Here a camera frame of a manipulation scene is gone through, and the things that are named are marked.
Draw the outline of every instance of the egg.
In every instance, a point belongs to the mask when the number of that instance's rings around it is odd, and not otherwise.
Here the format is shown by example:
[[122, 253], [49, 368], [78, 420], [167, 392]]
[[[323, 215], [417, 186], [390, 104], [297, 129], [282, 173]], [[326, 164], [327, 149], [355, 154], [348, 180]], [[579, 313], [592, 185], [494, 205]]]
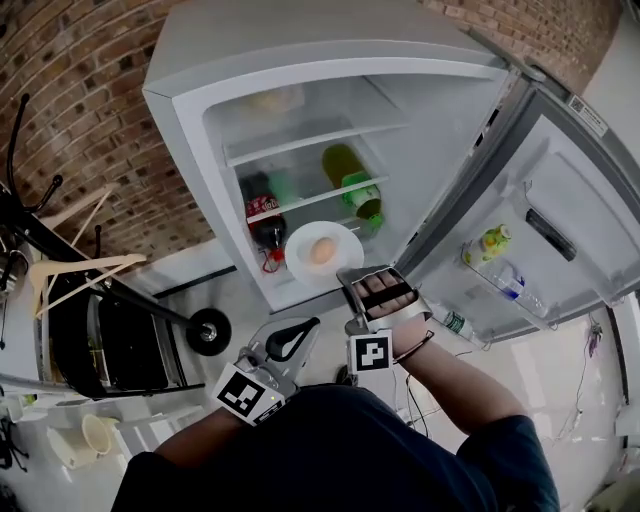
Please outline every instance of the egg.
[[327, 237], [320, 238], [311, 246], [309, 260], [314, 265], [324, 265], [336, 253], [336, 243]]

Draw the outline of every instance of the white wall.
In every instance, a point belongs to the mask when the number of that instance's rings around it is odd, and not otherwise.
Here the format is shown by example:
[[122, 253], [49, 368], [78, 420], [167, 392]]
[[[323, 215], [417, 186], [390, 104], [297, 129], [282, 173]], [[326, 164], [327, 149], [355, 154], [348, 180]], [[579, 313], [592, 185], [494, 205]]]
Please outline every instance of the white wall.
[[[640, 163], [640, 25], [628, 14], [584, 92], [584, 99], [609, 124]], [[616, 433], [640, 446], [640, 307], [634, 294], [614, 308], [629, 382], [628, 407], [616, 421]]]
[[155, 295], [233, 265], [217, 238], [170, 254], [120, 277], [138, 291]]
[[640, 162], [640, 25], [628, 14], [583, 96]]

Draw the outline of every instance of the white plate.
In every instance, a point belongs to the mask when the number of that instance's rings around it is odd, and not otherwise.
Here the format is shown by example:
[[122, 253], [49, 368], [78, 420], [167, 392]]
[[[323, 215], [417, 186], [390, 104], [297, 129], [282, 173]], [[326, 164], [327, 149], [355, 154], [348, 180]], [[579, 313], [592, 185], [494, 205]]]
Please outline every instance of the white plate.
[[[311, 247], [321, 238], [331, 238], [336, 244], [333, 257], [323, 265], [309, 261]], [[336, 272], [341, 268], [361, 268], [364, 249], [358, 237], [335, 222], [310, 222], [296, 229], [284, 248], [287, 268], [293, 277], [314, 288], [339, 287]]]

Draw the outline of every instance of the chair wheel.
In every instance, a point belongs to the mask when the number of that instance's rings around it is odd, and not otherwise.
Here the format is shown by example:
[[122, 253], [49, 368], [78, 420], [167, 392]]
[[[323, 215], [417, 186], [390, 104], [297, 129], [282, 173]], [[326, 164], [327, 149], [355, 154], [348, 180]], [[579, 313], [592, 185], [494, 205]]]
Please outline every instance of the chair wheel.
[[210, 334], [187, 329], [187, 343], [198, 354], [217, 356], [223, 352], [231, 341], [231, 323], [227, 316], [217, 309], [201, 309], [191, 321], [209, 329]]

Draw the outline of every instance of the white hanger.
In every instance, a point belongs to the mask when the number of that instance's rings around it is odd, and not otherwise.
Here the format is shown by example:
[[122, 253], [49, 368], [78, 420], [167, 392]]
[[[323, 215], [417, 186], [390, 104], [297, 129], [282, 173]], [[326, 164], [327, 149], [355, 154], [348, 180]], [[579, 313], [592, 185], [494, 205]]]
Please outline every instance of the white hanger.
[[[33, 314], [36, 317], [41, 316], [45, 311], [57, 306], [61, 302], [67, 300], [69, 297], [74, 296], [76, 293], [93, 286], [94, 284], [112, 276], [116, 272], [142, 261], [146, 261], [147, 257], [143, 254], [127, 254], [125, 256], [111, 256], [108, 258], [98, 258], [95, 260], [75, 261], [71, 263], [61, 261], [39, 261], [31, 265], [29, 269], [29, 280], [33, 286]], [[44, 290], [44, 286], [47, 282], [47, 277], [55, 276], [58, 274], [67, 274], [69, 272], [82, 272], [85, 270], [94, 270], [104, 267], [116, 267], [108, 272], [101, 274], [100, 276], [92, 279], [88, 283], [79, 286], [75, 290], [67, 293], [66, 295], [55, 300], [51, 304], [40, 307], [40, 296]]]
[[[44, 219], [40, 219], [40, 222], [42, 222], [45, 226], [47, 226], [50, 230], [53, 231], [53, 228], [55, 228], [56, 226], [59, 226], [65, 220], [70, 219], [76, 213], [84, 210], [88, 206], [91, 206], [93, 203], [98, 201], [98, 204], [95, 206], [95, 208], [93, 209], [89, 217], [87, 217], [87, 220], [84, 221], [84, 224], [82, 224], [80, 231], [78, 231], [78, 234], [75, 236], [75, 238], [71, 242], [71, 247], [75, 247], [76, 244], [78, 243], [78, 240], [80, 240], [82, 233], [84, 233], [84, 230], [87, 229], [87, 226], [89, 225], [93, 217], [95, 217], [96, 213], [98, 213], [98, 210], [102, 207], [102, 205], [107, 200], [111, 192], [113, 192], [119, 186], [120, 185], [118, 185], [117, 183], [107, 183], [106, 185], [100, 187], [98, 190], [91, 192], [90, 194], [87, 194], [85, 197], [81, 199], [78, 199], [66, 210], [63, 210], [56, 215], [52, 215], [51, 217], [45, 217]], [[58, 276], [54, 275], [53, 279], [51, 280], [51, 283], [49, 283], [49, 288], [47, 289], [47, 293], [51, 293], [51, 290], [53, 289], [53, 285], [56, 283], [56, 279], [58, 279]]]

